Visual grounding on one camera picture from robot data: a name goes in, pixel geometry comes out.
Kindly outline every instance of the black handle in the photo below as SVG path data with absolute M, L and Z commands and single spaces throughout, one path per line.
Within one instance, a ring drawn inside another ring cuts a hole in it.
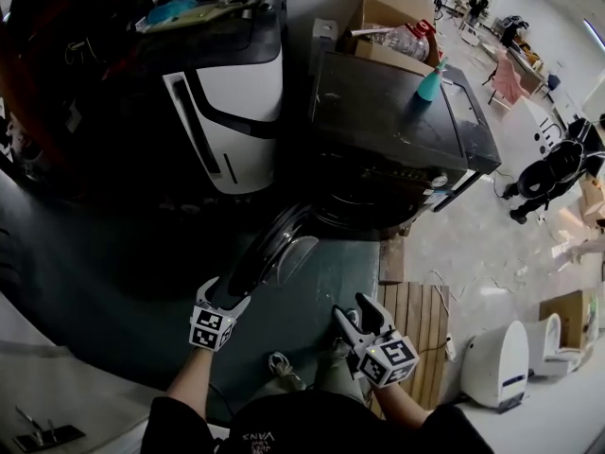
M 177 96 L 182 104 L 182 108 L 185 111 L 185 119 L 187 125 L 191 131 L 191 135 L 194 143 L 201 155 L 201 161 L 206 166 L 206 169 L 210 173 L 220 173 L 218 162 L 216 161 L 215 155 L 210 148 L 210 143 L 204 134 L 204 130 L 199 123 L 198 115 L 196 114 L 196 108 L 193 105 L 187 84 L 184 79 L 179 79 L 172 84 L 174 94 Z

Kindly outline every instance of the black sleeve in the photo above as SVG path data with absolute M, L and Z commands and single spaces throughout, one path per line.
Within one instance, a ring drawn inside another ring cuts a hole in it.
M 205 421 L 189 406 L 169 397 L 158 397 L 153 401 L 141 454 L 212 454 L 215 445 Z
M 458 407 L 437 407 L 428 416 L 418 435 L 419 445 L 425 446 L 427 452 L 458 449 L 463 452 L 493 454 L 492 448 Z

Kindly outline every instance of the tiled floor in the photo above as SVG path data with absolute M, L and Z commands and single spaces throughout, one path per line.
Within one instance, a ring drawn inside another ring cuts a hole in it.
M 492 88 L 489 84 L 481 86 L 495 62 L 465 43 L 449 16 L 439 21 L 438 27 L 444 34 L 440 42 L 449 62 L 464 71 L 474 88 L 502 154 L 500 169 L 506 172 L 507 156 L 500 146 L 500 122 L 506 109 L 496 103 L 488 106 Z M 542 96 L 533 100 L 547 108 L 548 101 Z M 505 180 L 496 178 L 499 194 Z M 431 272 L 436 270 L 452 288 L 455 297 L 450 302 L 450 332 L 459 353 L 472 336 L 485 328 L 493 329 L 515 319 L 537 320 L 538 304 L 543 299 L 601 282 L 600 255 L 587 255 L 581 265 L 569 265 L 562 271 L 557 271 L 553 260 L 560 254 L 561 245 L 568 248 L 596 236 L 579 219 L 576 203 L 549 213 L 542 223 L 536 214 L 531 214 L 523 226 L 509 218 L 513 206 L 516 205 L 495 196 L 493 176 L 483 177 L 438 214 L 421 216 L 406 241 L 407 281 L 438 284 L 440 279 Z M 458 391 L 460 366 L 461 361 L 449 363 L 447 396 Z

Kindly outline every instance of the blue object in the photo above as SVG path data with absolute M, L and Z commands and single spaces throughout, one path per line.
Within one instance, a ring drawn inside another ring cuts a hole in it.
M 147 23 L 151 26 L 160 24 L 166 20 L 178 17 L 184 11 L 194 9 L 198 6 L 198 0 L 171 0 L 153 9 L 147 16 Z
M 441 88 L 441 73 L 445 68 L 445 64 L 447 63 L 447 59 L 444 59 L 435 70 L 430 73 L 418 86 L 418 96 L 420 96 L 425 101 L 433 101 L 435 97 L 437 97 L 438 92 Z

